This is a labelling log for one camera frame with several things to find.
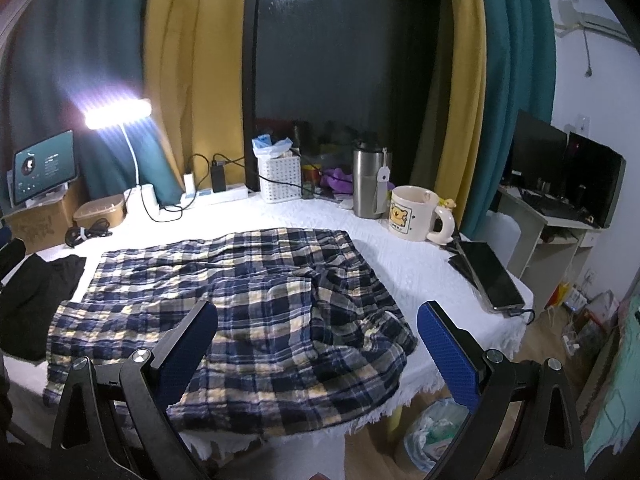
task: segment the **stainless steel thermos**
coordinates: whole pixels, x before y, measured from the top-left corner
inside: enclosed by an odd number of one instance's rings
[[[391,153],[376,144],[359,142],[353,149],[353,212],[360,218],[379,218],[378,172],[391,168]]]

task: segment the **chair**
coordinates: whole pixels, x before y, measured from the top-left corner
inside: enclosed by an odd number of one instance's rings
[[[476,239],[487,242],[502,266],[506,268],[520,240],[520,226],[504,213],[487,211]]]

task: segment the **cartoon bear mug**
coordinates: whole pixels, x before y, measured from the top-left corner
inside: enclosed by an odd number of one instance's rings
[[[451,211],[439,204],[440,197],[423,187],[396,187],[391,193],[389,230],[403,240],[448,244],[456,223]],[[439,232],[433,231],[436,215],[442,220]]]

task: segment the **wicker basket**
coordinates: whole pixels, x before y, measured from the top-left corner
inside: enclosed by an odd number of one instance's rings
[[[258,172],[260,177],[286,183],[274,184],[261,178],[260,193],[266,203],[286,202],[302,196],[300,158],[298,156],[258,158]]]

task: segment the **computer monitor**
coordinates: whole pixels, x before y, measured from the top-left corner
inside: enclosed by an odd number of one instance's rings
[[[566,133],[522,110],[513,131],[511,171],[522,175],[526,189],[536,189],[538,179],[555,185],[562,175]]]
[[[594,140],[570,134],[564,168],[564,195],[569,202],[585,208],[600,227],[609,227],[625,176],[622,155]]]
[[[14,204],[46,193],[77,174],[71,130],[21,150],[14,155]]]

